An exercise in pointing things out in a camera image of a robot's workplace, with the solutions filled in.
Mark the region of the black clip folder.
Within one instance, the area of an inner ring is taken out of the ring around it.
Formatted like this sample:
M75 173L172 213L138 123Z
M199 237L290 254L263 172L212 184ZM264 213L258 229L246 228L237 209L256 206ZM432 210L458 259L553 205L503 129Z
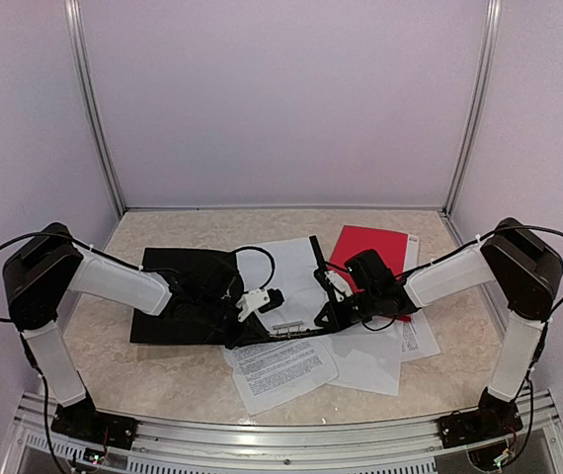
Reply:
M333 285L315 237L232 251L149 247L142 263L173 294L156 316L134 312L136 344L233 350L335 334L360 320L349 288Z

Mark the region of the white paper sheet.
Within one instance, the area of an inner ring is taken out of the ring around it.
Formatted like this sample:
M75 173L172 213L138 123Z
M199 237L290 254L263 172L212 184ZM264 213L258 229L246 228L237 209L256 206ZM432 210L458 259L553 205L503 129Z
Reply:
M264 314L254 312L244 322L260 323L264 335L274 325L295 321L319 328L313 320L328 302L328 295L313 275L318 265L307 237L243 246L236 250L236 260L244 294L276 288L284 297L281 307Z

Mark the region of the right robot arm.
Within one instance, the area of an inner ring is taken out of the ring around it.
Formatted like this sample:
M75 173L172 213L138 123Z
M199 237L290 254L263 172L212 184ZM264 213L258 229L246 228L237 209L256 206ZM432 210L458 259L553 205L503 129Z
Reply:
M431 263L395 275L373 249L346 263L357 289L338 293L320 264L315 278L328 294L315 325L327 334L374 316L397 318L474 286L496 282L507 300L509 324L485 393L488 401L472 414L471 430L490 438L510 418L509 403L535 364L542 334L563 276L561 256L539 238L541 228L508 217L490 232Z

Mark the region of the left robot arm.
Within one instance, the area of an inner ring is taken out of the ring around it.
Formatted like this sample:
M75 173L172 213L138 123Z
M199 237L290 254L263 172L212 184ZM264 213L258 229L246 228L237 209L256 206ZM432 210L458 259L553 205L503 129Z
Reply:
M196 248L145 249L138 265L91 249L62 223L15 239L19 245L2 268L10 322L30 363L65 410L66 425L85 439L103 430L103 416L89 405L58 325L58 309L70 293L85 293L133 311L129 341L145 346L246 347L269 340L249 308L263 294L248 291L237 251Z

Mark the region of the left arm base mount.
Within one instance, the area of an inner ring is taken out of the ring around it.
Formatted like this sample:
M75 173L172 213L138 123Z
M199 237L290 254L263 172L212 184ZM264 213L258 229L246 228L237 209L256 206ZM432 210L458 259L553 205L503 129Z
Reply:
M54 433L124 450L131 450L137 427L135 418L73 407L60 407L51 423Z

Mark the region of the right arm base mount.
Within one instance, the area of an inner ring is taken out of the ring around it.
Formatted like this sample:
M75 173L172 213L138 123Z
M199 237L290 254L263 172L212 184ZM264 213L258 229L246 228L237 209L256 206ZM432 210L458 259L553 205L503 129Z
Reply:
M516 399L504 401L485 389L475 409L453 411L437 419L443 448L516 434L523 428Z

